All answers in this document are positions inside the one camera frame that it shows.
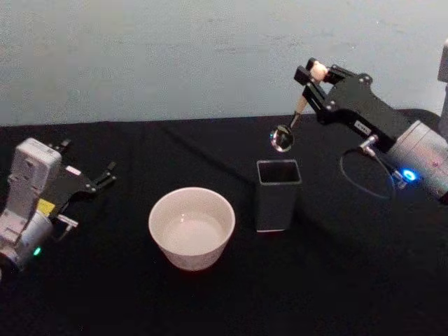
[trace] blue light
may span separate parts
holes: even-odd
[[[405,169],[403,170],[402,175],[405,177],[405,179],[407,179],[409,182],[413,182],[417,179],[417,176],[415,175],[415,173],[411,170]]]

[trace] white label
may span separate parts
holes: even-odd
[[[359,120],[357,120],[356,122],[355,122],[355,127],[358,129],[358,130],[360,130],[362,133],[365,133],[366,135],[369,135],[371,132],[372,132],[372,130],[369,128],[369,127],[367,127],[367,126],[365,126],[362,122],[360,122]]]
[[[68,172],[71,172],[72,174],[75,174],[77,176],[81,175],[81,172],[77,170],[77,168],[73,168],[72,166],[67,166],[66,169]]]

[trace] yellow label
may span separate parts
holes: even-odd
[[[43,198],[41,198],[37,204],[37,209],[47,217],[49,217],[51,211],[53,211],[55,207],[56,206],[53,203],[49,203],[49,201],[45,201]]]

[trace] white wall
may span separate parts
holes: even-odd
[[[316,57],[440,113],[447,0],[0,0],[0,125],[292,113]]]

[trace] black cup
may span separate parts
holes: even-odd
[[[257,161],[258,186],[255,196],[257,232],[287,230],[302,182],[295,160]]]

